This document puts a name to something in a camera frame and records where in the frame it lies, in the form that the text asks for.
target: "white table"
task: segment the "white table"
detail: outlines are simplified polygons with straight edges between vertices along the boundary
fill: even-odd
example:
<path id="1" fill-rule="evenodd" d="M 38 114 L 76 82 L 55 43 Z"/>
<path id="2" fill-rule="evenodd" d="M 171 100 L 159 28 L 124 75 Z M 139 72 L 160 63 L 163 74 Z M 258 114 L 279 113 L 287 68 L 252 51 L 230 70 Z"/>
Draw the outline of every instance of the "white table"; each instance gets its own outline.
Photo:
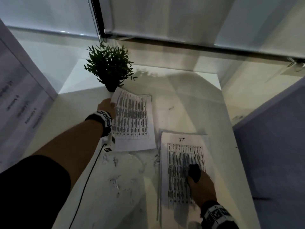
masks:
<path id="1" fill-rule="evenodd" d="M 79 60 L 24 156 L 84 120 L 101 100 L 110 97 L 105 86 L 83 69 L 85 62 Z M 123 88 L 152 95 L 156 140 L 162 130 L 208 134 L 219 203 L 234 216 L 239 228 L 260 228 L 217 75 L 137 65 L 133 68 L 139 78 L 126 81 Z M 53 228 L 69 227 L 100 146 Z M 159 166 L 154 165 L 157 153 L 157 149 L 108 153 L 109 162 L 101 154 L 72 228 L 159 228 Z M 114 157 L 118 160 L 116 167 Z M 113 184 L 116 177 L 119 189 Z"/>

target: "cord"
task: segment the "cord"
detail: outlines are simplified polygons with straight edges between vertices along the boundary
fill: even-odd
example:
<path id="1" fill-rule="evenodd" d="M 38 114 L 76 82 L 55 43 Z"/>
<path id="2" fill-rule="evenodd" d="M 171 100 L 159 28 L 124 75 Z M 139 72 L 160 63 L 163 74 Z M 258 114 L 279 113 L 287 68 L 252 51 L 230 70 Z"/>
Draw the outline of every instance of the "cord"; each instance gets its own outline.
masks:
<path id="1" fill-rule="evenodd" d="M 73 217 L 73 219 L 72 219 L 72 222 L 71 222 L 71 224 L 70 224 L 69 229 L 71 228 L 72 223 L 74 222 L 74 219 L 75 219 L 76 214 L 77 214 L 77 212 L 78 212 L 79 206 L 81 205 L 81 200 L 82 200 L 82 198 L 83 198 L 83 195 L 84 195 L 84 192 L 85 192 L 86 185 L 87 185 L 87 183 L 88 183 L 88 180 L 89 180 L 89 178 L 90 178 L 90 175 L 91 175 L 91 173 L 92 173 L 92 170 L 93 170 L 93 168 L 94 168 L 94 166 L 95 166 L 95 164 L 96 164 L 96 162 L 97 162 L 97 159 L 98 159 L 99 155 L 101 154 L 101 151 L 102 151 L 104 145 L 106 145 L 106 144 L 103 144 L 103 146 L 101 147 L 101 150 L 99 151 L 99 153 L 98 153 L 98 155 L 97 155 L 97 157 L 96 157 L 96 159 L 95 159 L 95 162 L 94 162 L 94 164 L 93 164 L 93 166 L 92 166 L 92 168 L 91 168 L 91 171 L 90 171 L 89 176 L 88 176 L 88 178 L 87 178 L 87 181 L 86 181 L 86 184 L 85 184 L 85 186 L 84 186 L 83 192 L 82 192 L 82 194 L 81 194 L 81 199 L 79 200 L 79 203 L 78 203 L 76 212 L 75 212 L 75 214 L 74 214 L 74 217 Z"/>

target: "white paper sheet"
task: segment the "white paper sheet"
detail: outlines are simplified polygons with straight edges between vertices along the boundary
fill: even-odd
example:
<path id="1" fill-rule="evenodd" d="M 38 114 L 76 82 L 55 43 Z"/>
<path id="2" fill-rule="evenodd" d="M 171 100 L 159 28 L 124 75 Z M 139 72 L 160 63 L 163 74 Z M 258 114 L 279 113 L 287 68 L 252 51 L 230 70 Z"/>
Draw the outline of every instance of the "white paper sheet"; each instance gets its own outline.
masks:
<path id="1" fill-rule="evenodd" d="M 161 204 L 162 228 L 201 228 L 200 208 L 191 197 L 186 182 L 186 167 L 198 164 L 213 175 L 213 163 L 207 135 L 163 132 L 161 137 Z"/>
<path id="2" fill-rule="evenodd" d="M 156 147 L 151 96 L 137 96 L 116 88 L 111 102 L 116 104 L 112 121 L 115 151 L 137 151 Z"/>

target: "black plant pot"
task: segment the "black plant pot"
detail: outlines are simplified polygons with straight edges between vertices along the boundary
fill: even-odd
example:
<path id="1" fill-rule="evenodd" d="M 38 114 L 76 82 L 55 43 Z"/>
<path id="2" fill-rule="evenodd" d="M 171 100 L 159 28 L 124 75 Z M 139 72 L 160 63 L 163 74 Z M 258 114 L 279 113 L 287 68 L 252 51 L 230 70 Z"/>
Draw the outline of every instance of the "black plant pot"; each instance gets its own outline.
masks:
<path id="1" fill-rule="evenodd" d="M 105 84 L 105 86 L 109 92 L 114 92 L 115 89 L 119 86 L 119 84 L 120 84 L 119 82 L 111 82 Z"/>

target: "green plant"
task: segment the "green plant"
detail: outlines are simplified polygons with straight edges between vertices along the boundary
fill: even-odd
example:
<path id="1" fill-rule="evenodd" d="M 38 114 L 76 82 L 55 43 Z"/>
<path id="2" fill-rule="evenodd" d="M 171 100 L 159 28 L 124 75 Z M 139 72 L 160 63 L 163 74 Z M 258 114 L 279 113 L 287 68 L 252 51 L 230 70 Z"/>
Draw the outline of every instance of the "green plant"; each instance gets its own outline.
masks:
<path id="1" fill-rule="evenodd" d="M 128 60 L 128 50 L 101 43 L 97 48 L 89 47 L 89 63 L 85 69 L 98 77 L 98 81 L 109 87 L 121 87 L 125 79 L 135 80 L 132 75 L 132 63 Z"/>

